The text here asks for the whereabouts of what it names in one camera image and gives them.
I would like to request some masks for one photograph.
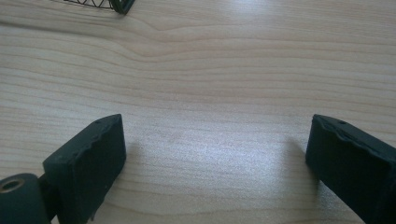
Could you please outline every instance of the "black object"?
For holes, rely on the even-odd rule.
[[[396,148],[342,121],[312,120],[306,163],[366,223],[396,223]]]
[[[99,119],[43,162],[45,173],[0,181],[0,224],[86,223],[126,160],[121,115]]]
[[[86,7],[109,8],[116,12],[126,15],[134,4],[134,0],[64,0],[80,4]]]

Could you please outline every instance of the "wooden table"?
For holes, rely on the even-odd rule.
[[[121,113],[93,223],[362,223],[304,163],[315,113],[396,147],[394,0],[0,7],[0,177]]]

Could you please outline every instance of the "black mesh basket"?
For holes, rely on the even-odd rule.
[[[113,9],[120,14],[127,14],[134,0],[64,0],[87,7],[99,7]]]

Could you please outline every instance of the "light wood surface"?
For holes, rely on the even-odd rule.
[[[0,178],[123,115],[100,223],[362,223],[304,163],[311,118],[396,147],[396,1],[0,7]]]

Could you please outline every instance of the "table surface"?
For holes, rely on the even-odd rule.
[[[396,146],[394,0],[0,7],[0,178],[121,113],[93,223],[362,223],[304,163],[311,119]]]

